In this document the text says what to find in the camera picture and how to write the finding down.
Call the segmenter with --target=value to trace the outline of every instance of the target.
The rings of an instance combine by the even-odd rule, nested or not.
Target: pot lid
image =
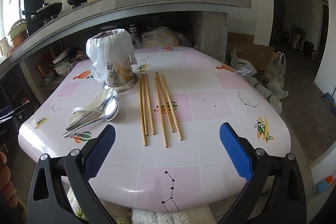
[[[39,13],[39,12],[41,12],[42,10],[48,9],[48,8],[51,7],[51,6],[58,6],[58,5],[62,6],[62,4],[63,4],[62,2],[55,2],[55,3],[52,3],[52,4],[49,4],[49,3],[43,3],[43,7],[40,8],[40,9],[38,9],[36,12]]]

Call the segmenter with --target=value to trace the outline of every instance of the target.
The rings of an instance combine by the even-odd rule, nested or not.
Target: pink tiled tabletop
[[[66,120],[75,107],[84,106],[102,90],[90,77],[90,60],[76,65],[55,92],[20,128],[21,148],[38,161],[81,149],[89,132],[95,138],[107,124],[116,130],[115,143],[90,185],[100,199],[130,208],[173,212],[209,204],[241,191],[239,177],[219,138],[219,128],[229,122],[254,148],[285,156],[290,151],[289,131],[270,104],[230,68],[199,51],[185,47],[152,47],[135,51],[133,71],[147,73],[156,135],[142,142],[138,84],[118,94],[120,111],[111,122],[82,128],[76,136],[62,138]],[[172,101],[177,104],[183,141],[170,132],[164,147],[154,87],[155,71],[164,73]],[[267,122],[270,139],[257,138],[256,123]]]

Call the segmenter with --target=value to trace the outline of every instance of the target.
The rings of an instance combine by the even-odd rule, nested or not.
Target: metal screw
[[[78,149],[74,149],[70,152],[70,155],[72,156],[77,156],[79,154],[79,150]]]
[[[48,155],[47,154],[43,154],[41,155],[40,159],[41,160],[46,160],[48,158]]]
[[[295,156],[292,154],[292,153],[289,153],[287,155],[287,157],[290,159],[290,160],[294,160],[295,159]]]
[[[265,154],[265,151],[262,148],[258,148],[256,151],[257,155],[263,156]]]

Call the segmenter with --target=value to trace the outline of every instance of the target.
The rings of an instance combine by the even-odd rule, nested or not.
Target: chopsticks
[[[161,94],[161,97],[162,97],[163,105],[165,106],[168,122],[170,124],[171,131],[174,132],[173,123],[171,122],[171,119],[170,119],[170,112],[169,112],[169,108],[168,108],[168,105],[167,105],[167,100],[166,100],[165,93],[163,92],[163,89],[162,89],[162,86],[161,86],[159,73],[156,71],[155,74],[156,74],[156,78],[157,78],[157,85],[159,87],[159,91],[160,91],[160,94]]]
[[[143,139],[143,145],[147,146],[147,139],[146,139],[146,132],[145,132],[145,126],[144,126],[144,119],[143,119],[143,108],[142,108],[142,81],[139,77],[138,79],[138,85],[139,85],[139,105],[140,105],[140,121],[141,121],[141,129],[142,129],[142,139]]]
[[[167,98],[168,98],[171,114],[173,115],[173,119],[174,119],[174,123],[175,123],[175,126],[176,126],[176,130],[177,130],[178,136],[180,137],[180,140],[182,141],[182,134],[181,134],[179,122],[177,121],[175,109],[174,109],[173,103],[172,103],[171,98],[170,98],[170,94],[169,94],[168,86],[167,86],[167,83],[166,83],[166,79],[165,79],[165,76],[163,74],[161,74],[161,76],[162,76],[163,86],[164,86],[166,94],[167,94]]]
[[[168,85],[165,79],[165,76],[162,74],[162,82],[164,89],[162,88],[161,85],[161,80],[159,77],[159,73],[156,71],[156,76],[154,77],[154,82],[155,82],[155,90],[156,90],[156,98],[157,98],[157,107],[158,107],[158,112],[159,112],[159,117],[160,117],[160,122],[161,122],[161,129],[162,129],[162,135],[163,135],[163,140],[164,140],[164,145],[165,147],[168,147],[168,141],[167,141],[167,132],[166,132],[166,127],[165,127],[165,121],[163,117],[163,111],[162,111],[162,103],[165,107],[165,111],[167,114],[167,119],[169,121],[170,127],[172,129],[172,132],[174,132],[174,127],[173,123],[170,117],[170,112],[173,117],[173,121],[178,133],[178,136],[180,140],[182,141],[182,134],[181,134],[181,129],[179,126],[179,122],[177,120],[176,112],[173,106],[173,102],[170,97]],[[141,128],[142,128],[142,138],[143,138],[143,144],[144,146],[147,146],[147,137],[148,136],[148,131],[149,131],[149,126],[147,123],[147,118],[149,117],[150,124],[151,124],[151,129],[153,132],[153,135],[155,135],[155,126],[154,126],[154,118],[153,118],[153,111],[152,111],[152,103],[151,103],[151,96],[150,96],[150,90],[149,90],[149,84],[148,84],[148,75],[145,73],[141,77],[139,76],[139,105],[140,105],[140,120],[141,120]]]
[[[151,103],[151,97],[150,97],[150,94],[149,94],[148,75],[146,73],[145,73],[145,79],[146,79],[146,95],[147,95],[147,104],[148,104],[149,119],[150,119],[150,122],[151,122],[151,127],[152,127],[153,135],[155,135],[155,127],[154,127],[154,118],[153,118],[152,103]]]
[[[146,76],[141,77],[141,98],[142,98],[142,110],[143,110],[143,121],[145,126],[145,135],[148,136],[148,124],[147,124],[147,109],[146,109]]]
[[[163,119],[162,108],[161,108],[161,100],[160,100],[160,93],[159,93],[159,89],[158,89],[158,82],[159,82],[159,80],[156,77],[154,77],[154,81],[155,81],[157,104],[158,104],[158,107],[159,107],[159,116],[160,116],[160,122],[161,122],[163,140],[164,140],[164,143],[165,143],[165,147],[168,147],[165,121]]]

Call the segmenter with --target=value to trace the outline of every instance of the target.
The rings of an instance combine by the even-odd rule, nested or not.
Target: door
[[[323,17],[322,17],[322,30],[321,39],[319,45],[319,53],[323,55],[324,49],[326,48],[327,36],[328,36],[328,25],[329,25],[329,7],[323,4]]]

